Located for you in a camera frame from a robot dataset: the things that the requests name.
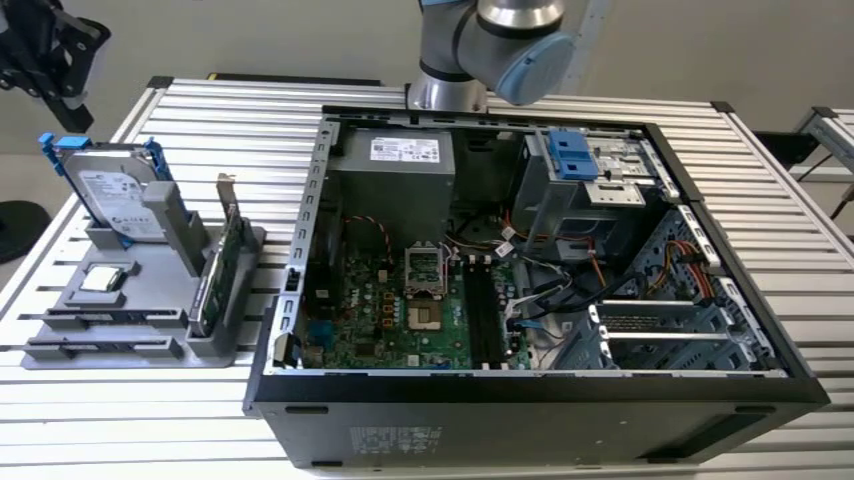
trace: circuit board chip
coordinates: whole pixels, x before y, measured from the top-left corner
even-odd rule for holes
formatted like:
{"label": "circuit board chip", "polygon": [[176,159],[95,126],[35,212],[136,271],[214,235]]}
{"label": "circuit board chip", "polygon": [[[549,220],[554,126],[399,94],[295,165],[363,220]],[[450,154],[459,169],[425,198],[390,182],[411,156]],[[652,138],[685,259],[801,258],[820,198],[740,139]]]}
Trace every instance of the circuit board chip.
{"label": "circuit board chip", "polygon": [[357,343],[357,357],[373,357],[375,351],[373,343]]}
{"label": "circuit board chip", "polygon": [[442,308],[433,300],[413,300],[407,304],[410,330],[442,330]]}

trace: motherboard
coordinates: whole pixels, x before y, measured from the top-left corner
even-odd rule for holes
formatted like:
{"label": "motherboard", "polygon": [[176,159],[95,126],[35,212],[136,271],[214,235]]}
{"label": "motherboard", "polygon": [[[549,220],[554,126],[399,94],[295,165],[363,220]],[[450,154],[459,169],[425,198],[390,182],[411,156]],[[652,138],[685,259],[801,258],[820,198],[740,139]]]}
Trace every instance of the motherboard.
{"label": "motherboard", "polygon": [[[473,334],[477,340],[479,332],[470,330],[465,262],[451,261],[431,246],[411,250],[394,259],[395,268],[386,257],[347,255],[338,318],[309,323],[309,368],[479,368],[473,364]],[[501,315],[507,299],[517,295],[510,264],[495,263],[489,273],[494,289],[489,308],[495,314],[489,335],[501,342],[507,368],[530,368],[525,339],[514,340],[511,351]],[[419,291],[413,280],[442,289]]]}

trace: slotted metal table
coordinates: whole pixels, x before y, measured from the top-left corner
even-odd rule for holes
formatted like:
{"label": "slotted metal table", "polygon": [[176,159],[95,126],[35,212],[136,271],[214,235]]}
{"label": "slotted metal table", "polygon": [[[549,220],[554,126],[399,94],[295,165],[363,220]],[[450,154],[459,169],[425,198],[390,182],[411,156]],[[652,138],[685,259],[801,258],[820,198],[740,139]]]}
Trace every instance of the slotted metal table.
{"label": "slotted metal table", "polygon": [[298,471],[263,421],[241,405],[261,315],[282,287],[289,244],[325,104],[403,107],[401,88],[174,80],[146,90],[114,142],[155,136],[187,207],[222,221],[215,178],[235,174],[242,211],[267,228],[261,269],[226,369],[26,371],[35,335],[90,242],[84,212],[66,203],[0,293],[0,477],[209,480],[365,476],[589,477],[701,480],[854,478],[854,247],[734,113],[709,102],[549,97],[494,113],[656,122],[686,165],[769,304],[833,405],[701,466],[644,469]]}
{"label": "slotted metal table", "polygon": [[854,172],[854,110],[813,107],[797,131],[813,135]]}

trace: barcode label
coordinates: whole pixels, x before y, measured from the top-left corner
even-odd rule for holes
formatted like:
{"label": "barcode label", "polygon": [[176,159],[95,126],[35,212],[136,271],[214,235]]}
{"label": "barcode label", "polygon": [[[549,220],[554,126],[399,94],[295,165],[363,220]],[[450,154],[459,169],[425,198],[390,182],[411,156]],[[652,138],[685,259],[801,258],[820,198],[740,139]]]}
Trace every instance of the barcode label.
{"label": "barcode label", "polygon": [[513,227],[505,227],[505,229],[502,230],[502,237],[505,237],[505,240],[510,240],[515,236],[517,231],[513,229]]}
{"label": "barcode label", "polygon": [[514,246],[513,243],[505,242],[495,249],[495,253],[499,257],[505,258],[510,252],[513,252]]}
{"label": "barcode label", "polygon": [[371,160],[439,163],[439,140],[377,137],[371,140]]}

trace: sticker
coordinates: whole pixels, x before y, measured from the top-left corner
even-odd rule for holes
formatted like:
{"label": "sticker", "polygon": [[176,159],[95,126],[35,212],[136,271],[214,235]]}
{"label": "sticker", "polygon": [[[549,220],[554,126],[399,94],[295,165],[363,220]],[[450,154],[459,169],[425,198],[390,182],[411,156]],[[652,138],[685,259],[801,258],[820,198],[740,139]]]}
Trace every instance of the sticker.
{"label": "sticker", "polygon": [[143,189],[120,172],[80,171],[80,180],[112,229],[134,240],[163,240],[163,230],[151,210],[143,206]]}
{"label": "sticker", "polygon": [[517,231],[513,229],[513,227],[510,226],[505,227],[505,229],[502,230],[502,237],[505,237],[505,240],[510,240],[515,236],[517,236]]}
{"label": "sticker", "polygon": [[435,453],[442,427],[350,427],[354,452],[361,455]]}
{"label": "sticker", "polygon": [[371,140],[371,160],[439,163],[439,140],[377,137]]}
{"label": "sticker", "polygon": [[505,242],[495,249],[495,253],[499,257],[505,258],[510,252],[513,252],[514,246],[513,243]]}

